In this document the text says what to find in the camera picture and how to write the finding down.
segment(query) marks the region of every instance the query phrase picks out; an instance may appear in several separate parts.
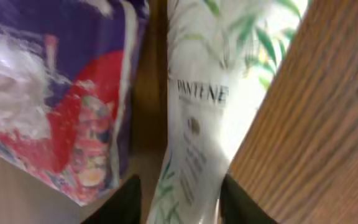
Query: wooden surface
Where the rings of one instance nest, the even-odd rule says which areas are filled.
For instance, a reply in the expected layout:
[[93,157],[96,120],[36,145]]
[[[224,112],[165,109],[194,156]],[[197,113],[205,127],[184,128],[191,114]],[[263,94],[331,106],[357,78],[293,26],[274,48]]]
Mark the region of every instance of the wooden surface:
[[358,224],[358,1],[314,0],[231,174],[280,223]]
[[142,182],[145,223],[167,146],[167,0],[150,0],[137,80],[132,95],[131,161],[128,175]]

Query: green leaf graphic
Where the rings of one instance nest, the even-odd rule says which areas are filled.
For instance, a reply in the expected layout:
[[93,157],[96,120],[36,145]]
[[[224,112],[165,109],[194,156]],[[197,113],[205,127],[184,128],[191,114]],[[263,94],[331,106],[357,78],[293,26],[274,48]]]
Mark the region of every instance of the green leaf graphic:
[[171,14],[171,18],[168,19],[170,21],[170,27],[176,27],[180,18],[185,17],[186,14],[191,12],[192,9],[196,9],[199,6],[200,4],[198,4],[197,2],[193,2],[189,5],[186,5],[186,7],[181,10],[175,10],[176,13]]
[[255,24],[255,18],[247,18],[242,22],[242,29],[240,31],[239,37],[237,39],[237,46],[243,46],[246,40],[251,37],[252,31]]
[[270,72],[272,75],[275,74],[275,69],[268,62],[261,62],[258,58],[249,56],[246,58],[247,67],[258,66]]
[[256,34],[258,35],[258,39],[260,43],[265,47],[268,55],[273,60],[274,64],[277,65],[276,54],[274,52],[273,42],[270,39],[269,35],[262,29],[256,28]]
[[205,4],[208,6],[209,10],[215,17],[219,17],[219,7],[214,0],[204,0]]
[[158,204],[162,199],[164,199],[170,192],[173,191],[173,186],[169,185],[168,187],[162,188],[162,186],[159,186],[159,189],[161,190],[161,194],[155,199],[154,204]]
[[284,57],[285,57],[285,54],[286,54],[284,43],[283,43],[282,40],[278,40],[278,44],[280,45],[280,51],[281,51],[282,60],[284,60]]
[[288,38],[288,40],[292,41],[293,37],[295,36],[296,34],[296,30],[295,29],[291,29],[291,28],[288,28],[288,29],[285,29],[283,30],[283,35]]
[[175,172],[171,172],[170,174],[167,175],[167,180],[171,179],[171,177],[173,177],[175,175]]
[[156,219],[154,220],[154,224],[157,224],[157,220],[163,220],[163,222],[165,223],[164,209],[162,208],[161,205],[158,206],[157,217],[156,217]]
[[229,33],[233,33],[234,31],[242,28],[244,30],[244,27],[249,24],[249,22],[255,22],[256,17],[250,16],[250,15],[244,15],[236,19],[234,22],[232,22],[228,27],[227,30]]
[[295,13],[299,18],[302,17],[298,6],[292,0],[277,0],[277,2],[286,7],[289,11]]
[[209,44],[209,42],[207,41],[207,39],[198,33],[190,33],[190,34],[186,34],[185,36],[183,36],[179,41],[181,42],[182,40],[197,40],[200,41],[201,44],[203,45],[203,47],[205,48],[205,50],[208,52],[208,55],[212,58],[214,58],[216,61],[219,62],[219,64],[222,67],[221,64],[221,59],[219,58],[219,55],[215,52],[215,50],[212,48],[212,46]]
[[259,82],[262,84],[262,86],[265,88],[265,90],[269,89],[270,82],[266,80],[264,77],[259,77]]
[[167,218],[165,221],[167,223],[172,223],[172,220],[175,220],[176,223],[182,224],[182,220],[178,214],[177,208],[179,207],[179,202],[177,202],[168,212]]
[[172,154],[170,155],[169,161],[168,161],[167,165],[165,166],[164,172],[162,173],[161,180],[165,180],[165,176],[167,175],[168,170],[171,166],[171,161],[172,161]]

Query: plastic wrapper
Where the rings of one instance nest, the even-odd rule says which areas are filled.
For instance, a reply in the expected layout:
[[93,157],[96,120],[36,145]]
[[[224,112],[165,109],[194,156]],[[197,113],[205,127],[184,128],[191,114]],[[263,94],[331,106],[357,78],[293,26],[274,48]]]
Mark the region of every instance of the plastic wrapper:
[[168,149],[148,223],[215,223],[223,178],[306,6],[168,2]]
[[0,156],[86,205],[127,167],[143,0],[0,0]]

